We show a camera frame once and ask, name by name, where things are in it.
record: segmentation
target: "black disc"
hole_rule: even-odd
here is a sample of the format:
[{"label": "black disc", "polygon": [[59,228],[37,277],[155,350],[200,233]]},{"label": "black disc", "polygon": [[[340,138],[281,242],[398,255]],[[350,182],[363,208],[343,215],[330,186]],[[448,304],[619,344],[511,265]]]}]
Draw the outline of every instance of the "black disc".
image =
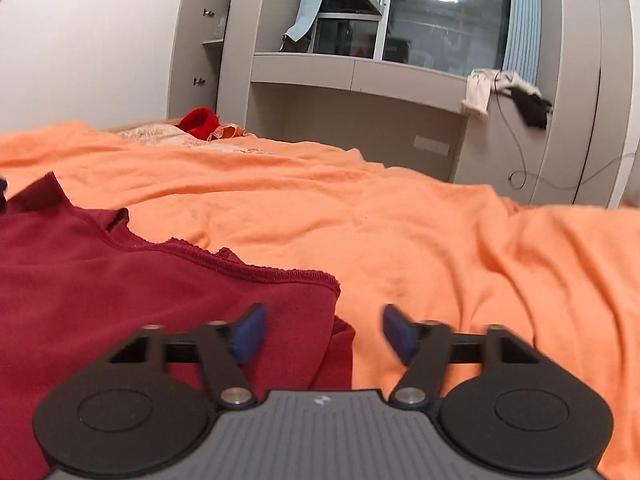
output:
[{"label": "black disc", "polygon": [[469,456],[532,475],[597,463],[612,431],[609,408],[587,386],[563,376],[537,381],[526,368],[460,384],[444,398],[438,420]]},{"label": "black disc", "polygon": [[119,371],[63,383],[38,406],[33,430],[50,463],[125,478],[177,461],[208,420],[206,402],[187,384]]}]

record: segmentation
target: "orange blanket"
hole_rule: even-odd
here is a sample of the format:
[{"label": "orange blanket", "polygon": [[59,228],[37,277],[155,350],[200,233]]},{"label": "orange blanket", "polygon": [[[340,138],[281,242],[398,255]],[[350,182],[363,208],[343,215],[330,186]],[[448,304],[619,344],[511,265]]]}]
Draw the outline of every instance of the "orange blanket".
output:
[{"label": "orange blanket", "polygon": [[[355,388],[388,392],[402,373],[380,331],[384,303],[462,332],[506,325],[605,397],[615,430],[600,470],[640,478],[640,212],[522,208],[356,150],[215,142],[270,154],[147,147],[71,123],[0,136],[0,174],[11,195],[53,170],[78,206],[128,207],[148,240],[337,276]],[[448,385],[473,372],[457,367]]]}]

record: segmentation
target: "cord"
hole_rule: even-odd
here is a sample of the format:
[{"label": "cord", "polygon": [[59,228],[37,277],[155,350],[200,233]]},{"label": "cord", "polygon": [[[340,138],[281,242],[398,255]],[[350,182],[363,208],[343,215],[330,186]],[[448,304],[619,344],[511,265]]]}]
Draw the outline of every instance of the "cord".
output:
[{"label": "cord", "polygon": [[[575,186],[558,186],[558,184],[554,184],[549,179],[547,179],[547,178],[545,178],[543,176],[540,176],[539,173],[534,173],[532,171],[528,171],[527,170],[527,163],[526,163],[525,158],[524,158],[524,152],[522,151],[522,145],[520,144],[520,141],[518,140],[518,137],[514,133],[511,125],[509,124],[509,121],[507,120],[507,117],[505,117],[504,112],[502,111],[502,105],[500,104],[500,94],[498,94],[497,81],[498,81],[498,76],[501,73],[502,73],[502,71],[499,71],[495,75],[495,78],[494,78],[495,100],[498,103],[498,110],[500,110],[500,115],[502,117],[502,120],[504,121],[505,126],[507,126],[507,129],[509,130],[509,133],[511,134],[511,138],[516,143],[516,147],[518,148],[518,154],[520,155],[520,161],[521,161],[521,164],[522,164],[522,169],[514,171],[513,173],[510,174],[510,176],[508,178],[509,185],[511,186],[511,189],[514,189],[516,191],[521,190],[525,186],[525,184],[527,183],[527,177],[529,175],[534,176],[536,178],[536,182],[540,180],[540,181],[544,182],[545,184],[547,184],[549,187],[551,187],[553,189],[557,189],[558,191],[568,191],[568,190],[572,190],[572,189],[578,189],[582,184],[586,184],[588,181],[594,179],[600,173],[602,173],[604,170],[606,170],[609,166],[611,166],[612,164],[615,164],[617,161],[623,160],[625,158],[629,158],[630,156],[636,156],[636,152],[625,153],[624,155],[617,156],[616,158],[612,159],[608,164],[606,164],[605,166],[600,168],[598,171],[593,173],[591,176],[589,176],[589,177],[585,178],[584,180],[581,180],[580,182],[578,182],[578,184],[576,184]],[[513,183],[513,177],[516,176],[517,174],[522,174],[524,176],[524,178],[522,179],[522,184],[520,184],[519,186],[517,186],[516,184]]]}]

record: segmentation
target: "cabinet door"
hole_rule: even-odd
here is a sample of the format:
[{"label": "cabinet door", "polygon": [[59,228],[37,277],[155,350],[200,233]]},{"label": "cabinet door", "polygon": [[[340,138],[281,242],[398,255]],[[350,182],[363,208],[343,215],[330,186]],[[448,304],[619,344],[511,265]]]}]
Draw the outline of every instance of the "cabinet door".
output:
[{"label": "cabinet door", "polygon": [[[169,82],[169,117],[181,117],[197,107],[215,108],[223,44],[202,43],[212,40],[230,2],[182,0]],[[194,84],[194,79],[204,82]]]}]

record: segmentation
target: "maroon garment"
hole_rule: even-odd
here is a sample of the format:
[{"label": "maroon garment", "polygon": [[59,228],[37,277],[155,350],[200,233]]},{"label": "maroon garment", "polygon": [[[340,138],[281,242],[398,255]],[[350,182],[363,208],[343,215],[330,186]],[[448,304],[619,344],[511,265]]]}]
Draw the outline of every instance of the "maroon garment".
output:
[{"label": "maroon garment", "polygon": [[353,329],[334,317],[336,279],[242,263],[181,240],[151,244],[127,210],[74,207],[53,174],[0,214],[0,478],[47,471],[31,433],[37,403],[145,324],[186,332],[267,308],[266,339],[245,369],[256,393],[351,386]]}]

